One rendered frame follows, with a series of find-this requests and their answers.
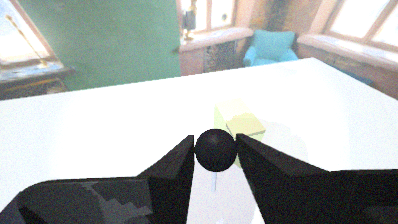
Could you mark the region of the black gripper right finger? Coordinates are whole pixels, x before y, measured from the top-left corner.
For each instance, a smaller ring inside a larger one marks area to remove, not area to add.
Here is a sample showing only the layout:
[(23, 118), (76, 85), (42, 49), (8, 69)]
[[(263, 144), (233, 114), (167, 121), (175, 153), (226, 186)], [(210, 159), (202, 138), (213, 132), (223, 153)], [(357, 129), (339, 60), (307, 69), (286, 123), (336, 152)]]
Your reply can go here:
[(265, 224), (357, 224), (398, 206), (398, 169), (328, 171), (237, 133), (237, 154)]

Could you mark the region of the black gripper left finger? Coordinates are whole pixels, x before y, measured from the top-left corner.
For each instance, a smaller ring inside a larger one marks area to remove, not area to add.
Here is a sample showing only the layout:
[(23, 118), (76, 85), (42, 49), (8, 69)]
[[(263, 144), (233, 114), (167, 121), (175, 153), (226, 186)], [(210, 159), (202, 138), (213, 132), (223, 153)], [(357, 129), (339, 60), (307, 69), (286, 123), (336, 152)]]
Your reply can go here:
[(188, 135), (136, 176), (44, 180), (17, 208), (26, 224), (187, 224), (194, 166)]

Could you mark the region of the french press coffee maker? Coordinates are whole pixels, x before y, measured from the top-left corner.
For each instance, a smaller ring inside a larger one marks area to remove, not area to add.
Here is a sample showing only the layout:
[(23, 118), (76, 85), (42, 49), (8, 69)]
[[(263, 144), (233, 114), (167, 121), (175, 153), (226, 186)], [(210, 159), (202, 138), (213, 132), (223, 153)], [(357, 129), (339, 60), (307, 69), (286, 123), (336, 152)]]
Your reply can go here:
[(222, 129), (206, 130), (195, 156), (187, 224), (251, 224), (257, 204), (243, 171), (233, 164), (234, 138)]

